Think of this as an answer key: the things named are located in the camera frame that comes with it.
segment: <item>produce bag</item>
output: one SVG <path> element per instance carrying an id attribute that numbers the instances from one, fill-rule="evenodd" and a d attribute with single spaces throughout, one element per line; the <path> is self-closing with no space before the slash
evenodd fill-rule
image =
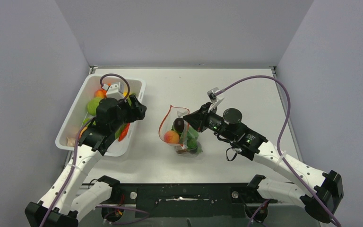
<path id="1" fill-rule="evenodd" d="M 170 106 L 168 113 L 159 126 L 159 138 L 180 155 L 196 156 L 202 152 L 201 144 L 197 141 L 198 132 L 183 120 L 189 114 L 186 108 Z"/>

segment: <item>tabletop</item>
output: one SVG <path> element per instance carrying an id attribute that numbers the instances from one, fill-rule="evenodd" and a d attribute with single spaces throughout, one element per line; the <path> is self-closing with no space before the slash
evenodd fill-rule
<path id="1" fill-rule="evenodd" d="M 204 152 L 197 157 L 178 155 L 158 136 L 159 125 L 170 105 L 193 112 L 209 101 L 207 91 L 215 87 L 225 88 L 247 76 L 273 76 L 271 69 L 98 68 L 95 73 L 117 73 L 127 78 L 144 79 L 147 87 L 142 103 L 147 106 L 147 113 L 145 119 L 137 124 L 128 152 L 123 157 L 103 157 L 85 183 L 102 175 L 122 183 L 245 183 L 256 174 L 286 181 L 272 169 L 243 156 L 228 162 L 225 151 L 230 145 L 218 141 L 210 130 L 199 136 Z M 274 81 L 248 80 L 224 94 L 218 114 L 231 107 L 239 109 L 244 124 L 276 144 L 285 112 Z M 282 137 L 281 149 L 298 158 L 288 127 Z"/>

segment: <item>red pepper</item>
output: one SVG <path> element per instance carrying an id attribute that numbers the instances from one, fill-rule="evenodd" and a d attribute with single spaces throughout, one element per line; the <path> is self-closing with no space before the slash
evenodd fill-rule
<path id="1" fill-rule="evenodd" d="M 119 136 L 119 142 L 122 141 L 126 137 L 127 131 L 129 131 L 129 127 L 130 127 L 130 123 L 127 123 L 126 127 L 124 127 L 124 129 L 121 131 L 121 134 Z"/>

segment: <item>purple cable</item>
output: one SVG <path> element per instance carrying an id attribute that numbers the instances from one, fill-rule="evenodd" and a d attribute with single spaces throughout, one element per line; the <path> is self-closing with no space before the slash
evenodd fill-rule
<path id="1" fill-rule="evenodd" d="M 145 219 L 147 219 L 149 217 L 149 213 L 148 212 L 143 211 L 143 210 L 139 210 L 139 209 L 135 209 L 135 208 L 131 208 L 131 207 L 117 207 L 117 206 L 111 206 L 111 205 L 98 205 L 98 206 L 96 206 L 96 208 L 113 208 L 113 209 L 120 209 L 120 210 L 131 210 L 131 211 L 134 211 L 134 212 L 139 212 L 139 213 L 147 214 L 145 217 L 140 218 L 140 219 L 137 219 L 137 220 L 134 220 L 134 221 L 128 221 L 128 222 L 122 222 L 122 223 L 113 222 L 112 225 L 118 225 L 118 226 L 120 226 L 120 225 L 133 224 L 133 223 L 137 223 L 137 222 L 143 221 L 143 220 L 145 220 Z"/>
<path id="2" fill-rule="evenodd" d="M 273 77 L 270 77 L 270 76 L 264 76 L 264 75 L 251 76 L 251 77 L 246 77 L 246 78 L 243 78 L 241 80 L 238 80 L 238 81 L 232 83 L 231 85 L 227 86 L 226 88 L 224 88 L 224 89 L 216 92 L 215 95 L 218 96 L 221 93 L 223 93 L 223 92 L 227 91 L 228 89 L 230 89 L 231 87 L 233 87 L 233 86 L 235 86 L 235 85 L 237 85 L 237 84 L 239 84 L 239 83 L 241 83 L 243 81 L 246 81 L 248 79 L 254 79 L 254 78 L 271 79 L 271 80 L 275 81 L 276 83 L 278 83 L 281 86 L 281 88 L 284 90 L 285 94 L 286 94 L 286 98 L 287 98 L 287 113 L 286 113 L 286 119 L 285 119 L 285 122 L 283 123 L 282 130 L 279 133 L 279 137 L 277 138 L 277 152 L 279 153 L 280 156 L 282 156 L 282 151 L 280 150 L 280 141 L 282 139 L 282 135 L 283 135 L 283 132 L 285 131 L 286 125 L 287 125 L 287 123 L 289 121 L 290 109 L 291 109 L 291 106 L 290 106 L 290 96 L 289 96 L 289 93 L 287 92 L 286 87 L 282 84 L 282 82 L 280 82 L 279 80 L 277 80 L 277 79 L 275 79 Z M 292 171 L 292 173 L 294 174 L 294 176 L 297 177 L 297 179 L 304 185 L 304 187 L 311 193 L 311 195 L 315 198 L 315 200 L 327 212 L 327 214 L 332 217 L 332 221 L 331 221 L 332 224 L 334 224 L 337 227 L 341 227 L 341 224 L 337 220 L 337 218 L 332 214 L 332 212 L 330 212 L 330 210 L 325 206 L 325 204 L 323 204 L 323 202 L 314 193 L 314 191 L 307 185 L 307 183 L 305 183 L 305 181 L 303 179 L 301 179 L 301 177 L 296 173 L 296 171 L 289 164 L 289 162 L 285 159 L 285 157 L 283 157 L 283 161 L 287 165 L 287 167 L 290 169 L 290 171 Z"/>
<path id="3" fill-rule="evenodd" d="M 251 216 L 251 218 L 250 218 L 250 220 L 248 221 L 248 224 L 247 224 L 247 227 L 250 227 L 250 225 L 251 225 L 251 222 L 252 222 L 252 220 L 254 220 L 254 217 L 255 217 L 255 215 L 257 215 L 257 213 L 259 212 L 259 210 L 267 203 L 267 202 L 269 202 L 270 201 L 270 199 L 267 199 L 267 200 L 265 200 L 256 210 L 255 210 L 255 212 L 252 214 L 252 216 Z"/>
<path id="4" fill-rule="evenodd" d="M 101 87 L 104 85 L 103 83 L 102 83 L 102 80 L 105 78 L 105 77 L 109 77 L 109 76 L 113 76 L 113 77 L 119 77 L 121 80 L 123 80 L 123 82 L 126 84 L 126 86 L 127 86 L 127 94 L 126 94 L 126 96 L 124 97 L 124 101 L 126 101 L 126 98 L 129 96 L 129 94 L 130 94 L 130 85 L 129 85 L 129 83 L 127 82 L 127 80 L 124 78 L 124 77 L 122 77 L 121 75 L 118 75 L 118 74 L 114 74 L 114 73 L 108 73 L 108 74 L 105 74 L 105 75 L 103 75 L 102 77 L 101 77 L 101 79 L 99 79 L 99 83 L 101 84 Z"/>
<path id="5" fill-rule="evenodd" d="M 72 166 L 70 168 L 70 172 L 68 177 L 65 180 L 65 183 L 63 183 L 62 187 L 60 188 L 58 194 L 55 196 L 55 199 L 53 199 L 51 205 L 49 206 L 47 212 L 45 213 L 45 216 L 43 218 L 43 220 L 41 221 L 41 224 L 39 227 L 43 227 L 45 225 L 46 219 L 48 218 L 49 214 L 51 213 L 51 210 L 53 209 L 53 207 L 55 206 L 56 202 L 58 201 L 59 197 L 62 195 L 62 192 L 65 190 L 66 186 L 68 185 L 71 176 L 73 175 L 74 172 L 74 166 L 76 165 L 76 158 L 77 158 L 77 147 L 78 147 L 78 137 L 80 136 L 81 130 L 83 130 L 84 127 L 86 127 L 90 122 L 93 121 L 94 118 L 91 118 L 90 120 L 88 120 L 81 128 L 80 130 L 77 132 L 76 135 L 76 141 L 74 143 L 74 152 L 73 152 L 73 162 L 72 162 Z"/>

